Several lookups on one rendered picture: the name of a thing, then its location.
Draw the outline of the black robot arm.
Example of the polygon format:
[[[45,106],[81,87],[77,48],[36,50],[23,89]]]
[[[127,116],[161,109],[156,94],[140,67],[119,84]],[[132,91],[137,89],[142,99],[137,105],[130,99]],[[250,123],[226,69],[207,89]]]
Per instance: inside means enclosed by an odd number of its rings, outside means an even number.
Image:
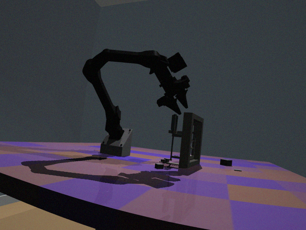
[[[109,133],[109,139],[120,140],[124,134],[124,130],[120,126],[121,111],[119,106],[114,106],[105,85],[101,78],[100,69],[108,62],[123,62],[140,64],[146,68],[150,68],[150,73],[155,73],[159,82],[171,76],[170,71],[177,73],[183,68],[187,67],[184,59],[180,53],[177,52],[174,56],[167,59],[166,56],[159,54],[155,50],[148,50],[143,52],[121,51],[104,49],[101,53],[92,59],[88,59],[83,67],[83,75],[92,83],[101,104],[106,113],[106,127],[105,130]],[[189,87],[190,80],[184,75],[181,79],[174,79],[173,83],[169,83],[172,93],[175,90],[184,90]]]

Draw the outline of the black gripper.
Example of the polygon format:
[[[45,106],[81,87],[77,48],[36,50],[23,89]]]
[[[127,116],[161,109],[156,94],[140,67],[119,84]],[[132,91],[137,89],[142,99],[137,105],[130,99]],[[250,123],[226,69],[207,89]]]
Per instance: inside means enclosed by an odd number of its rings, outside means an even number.
[[[163,87],[165,94],[163,97],[159,98],[157,100],[157,105],[160,106],[167,106],[168,108],[172,109],[173,111],[175,111],[177,114],[181,115],[181,111],[179,109],[179,106],[177,104],[177,99],[180,101],[180,103],[185,107],[188,108],[187,105],[187,99],[186,99],[186,93],[188,91],[187,90],[174,90],[174,92],[172,93],[171,89],[170,89],[170,85],[169,83],[173,83],[174,79],[176,79],[175,77],[168,77],[165,80],[160,82],[160,87]],[[176,96],[175,96],[176,95]],[[176,98],[174,98],[174,96]]]

